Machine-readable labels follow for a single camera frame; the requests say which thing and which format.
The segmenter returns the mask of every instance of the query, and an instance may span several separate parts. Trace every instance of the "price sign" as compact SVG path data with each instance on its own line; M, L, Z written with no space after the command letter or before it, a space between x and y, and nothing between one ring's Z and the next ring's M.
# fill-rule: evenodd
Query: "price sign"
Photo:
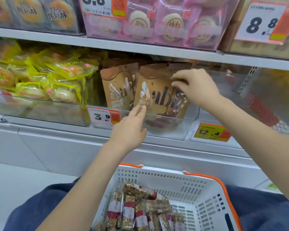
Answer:
M87 106L91 122L113 125L121 120L120 111Z
M194 138L228 142L228 140L231 138L231 134L224 126L200 123Z
M236 40L282 45L289 35L289 4L252 1Z
M126 20L127 0L80 0L85 14Z

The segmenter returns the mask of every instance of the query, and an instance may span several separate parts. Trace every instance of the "price tag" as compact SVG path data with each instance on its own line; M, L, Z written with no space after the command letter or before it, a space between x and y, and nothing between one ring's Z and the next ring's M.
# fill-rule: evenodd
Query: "price tag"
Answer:
M252 1L236 40L282 45L289 35L289 4Z
M121 120L120 111L87 106L91 122L113 125Z
M80 0L84 14L126 20L127 0Z
M228 142L228 140L231 138L231 134L224 126L200 123L194 138Z

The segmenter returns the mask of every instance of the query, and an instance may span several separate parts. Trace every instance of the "white floor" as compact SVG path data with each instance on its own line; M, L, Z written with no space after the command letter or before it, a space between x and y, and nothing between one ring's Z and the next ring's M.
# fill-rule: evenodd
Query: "white floor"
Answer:
M11 213L28 198L55 183L70 183L77 177L0 164L0 231Z

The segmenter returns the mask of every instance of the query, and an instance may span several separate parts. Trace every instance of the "hand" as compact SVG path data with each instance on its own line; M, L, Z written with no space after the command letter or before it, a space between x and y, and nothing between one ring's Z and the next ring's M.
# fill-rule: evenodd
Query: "hand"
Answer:
M173 74L172 78L186 80L188 84L175 81L171 85L179 88L191 102L204 110L221 97L215 82L204 69L183 69Z
M142 128L147 109L143 105L138 113L139 108L140 105L137 105L127 117L115 124L110 135L109 141L122 147L126 154L137 148L147 135L147 129Z

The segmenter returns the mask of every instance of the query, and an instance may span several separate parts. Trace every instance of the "barcode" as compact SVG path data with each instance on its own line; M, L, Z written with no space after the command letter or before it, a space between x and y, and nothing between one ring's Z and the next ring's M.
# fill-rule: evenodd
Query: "barcode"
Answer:
M112 16L111 12L109 11L101 11L101 10L95 10L95 9L90 9L90 8L85 8L85 11L89 13L93 13L93 14Z

